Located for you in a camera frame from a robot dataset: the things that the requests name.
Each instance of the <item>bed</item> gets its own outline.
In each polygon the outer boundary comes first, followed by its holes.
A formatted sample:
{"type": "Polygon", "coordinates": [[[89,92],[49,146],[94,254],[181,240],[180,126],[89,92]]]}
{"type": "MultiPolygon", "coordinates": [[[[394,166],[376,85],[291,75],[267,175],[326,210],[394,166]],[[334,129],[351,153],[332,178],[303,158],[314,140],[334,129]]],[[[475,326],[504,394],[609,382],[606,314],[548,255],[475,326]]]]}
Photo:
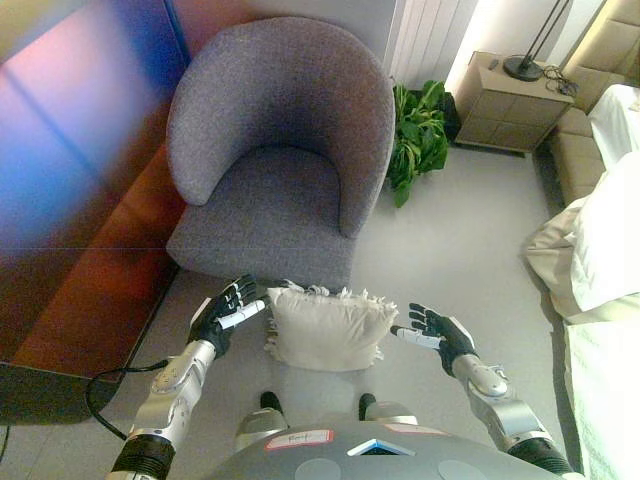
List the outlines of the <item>bed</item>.
{"type": "Polygon", "coordinates": [[[640,88],[610,86],[588,117],[605,168],[626,153],[640,151],[640,88]]]}
{"type": "Polygon", "coordinates": [[[614,161],[593,193],[529,242],[565,330],[565,384],[584,474],[637,477],[636,350],[640,340],[640,152],[614,161]]]}

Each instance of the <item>nightstand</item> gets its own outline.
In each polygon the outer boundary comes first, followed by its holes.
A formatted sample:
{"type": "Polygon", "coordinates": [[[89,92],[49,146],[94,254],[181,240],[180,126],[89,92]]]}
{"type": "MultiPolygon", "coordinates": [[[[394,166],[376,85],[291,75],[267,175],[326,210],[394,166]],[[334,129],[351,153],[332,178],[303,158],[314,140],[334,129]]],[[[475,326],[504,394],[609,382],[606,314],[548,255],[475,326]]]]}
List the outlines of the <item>nightstand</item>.
{"type": "Polygon", "coordinates": [[[504,58],[473,54],[455,97],[462,122],[455,141],[532,152],[573,105],[573,98],[549,90],[544,76],[535,82],[511,78],[502,69],[504,58]],[[494,59],[498,64],[489,69],[494,59]]]}

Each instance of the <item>white throw pillow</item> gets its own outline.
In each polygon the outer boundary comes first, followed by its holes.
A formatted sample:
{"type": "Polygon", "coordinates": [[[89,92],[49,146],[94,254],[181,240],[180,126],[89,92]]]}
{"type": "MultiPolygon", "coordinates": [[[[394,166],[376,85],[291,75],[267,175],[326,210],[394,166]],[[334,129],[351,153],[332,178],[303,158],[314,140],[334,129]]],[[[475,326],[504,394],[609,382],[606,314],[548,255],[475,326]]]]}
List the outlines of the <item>white throw pillow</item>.
{"type": "Polygon", "coordinates": [[[640,152],[602,175],[576,216],[571,263],[582,311],[640,292],[640,152]]]}
{"type": "Polygon", "coordinates": [[[294,367],[345,372],[373,364],[378,342],[398,315],[393,303],[355,296],[347,290],[329,295],[324,288],[304,291],[289,284],[269,288],[275,330],[267,350],[294,367]]]}

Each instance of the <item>floor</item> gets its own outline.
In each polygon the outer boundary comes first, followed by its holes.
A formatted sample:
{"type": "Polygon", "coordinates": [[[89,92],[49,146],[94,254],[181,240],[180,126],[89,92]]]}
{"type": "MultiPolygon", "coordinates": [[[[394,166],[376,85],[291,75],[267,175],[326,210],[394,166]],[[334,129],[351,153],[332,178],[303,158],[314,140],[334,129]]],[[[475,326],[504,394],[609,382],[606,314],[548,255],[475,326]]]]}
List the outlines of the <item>floor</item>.
{"type": "MultiPolygon", "coordinates": [[[[359,237],[353,288],[398,304],[455,315],[474,336],[487,364],[501,364],[561,450],[575,462],[575,433],[562,380],[562,334],[521,251],[557,206],[545,195],[544,169],[531,157],[452,148],[443,171],[420,178],[409,202],[395,209],[383,190],[359,237]]],[[[222,281],[181,272],[160,307],[134,365],[180,352],[188,320],[222,281]]],[[[395,400],[423,425],[491,445],[460,385],[437,354],[388,336],[385,359],[366,370],[329,374],[289,368],[263,350],[265,320],[234,333],[229,353],[209,371],[189,436],[169,478],[201,478],[232,452],[242,417],[262,391],[280,397],[291,425],[355,418],[361,393],[395,400]]],[[[153,374],[129,375],[103,414],[127,430],[153,374]]],[[[0,479],[101,478],[122,443],[97,422],[13,427],[0,479]]]]}

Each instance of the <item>nightstand drawer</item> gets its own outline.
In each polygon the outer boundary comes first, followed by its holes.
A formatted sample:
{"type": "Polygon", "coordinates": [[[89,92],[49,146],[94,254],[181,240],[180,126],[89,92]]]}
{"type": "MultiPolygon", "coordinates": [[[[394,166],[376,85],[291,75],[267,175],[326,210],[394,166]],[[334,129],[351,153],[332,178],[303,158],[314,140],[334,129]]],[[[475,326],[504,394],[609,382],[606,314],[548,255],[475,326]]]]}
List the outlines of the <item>nightstand drawer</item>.
{"type": "Polygon", "coordinates": [[[512,110],[513,103],[517,98],[516,95],[508,93],[484,91],[473,106],[473,114],[476,117],[503,120],[505,115],[512,110]]]}
{"type": "Polygon", "coordinates": [[[542,140],[545,132],[545,127],[503,122],[496,128],[490,143],[514,150],[531,151],[542,140]]]}
{"type": "Polygon", "coordinates": [[[553,125],[567,104],[533,97],[516,97],[503,117],[505,122],[524,123],[538,127],[553,125]]]}
{"type": "Polygon", "coordinates": [[[460,133],[456,137],[457,142],[491,143],[493,132],[500,125],[496,120],[486,118],[469,117],[464,122],[460,133]]]}

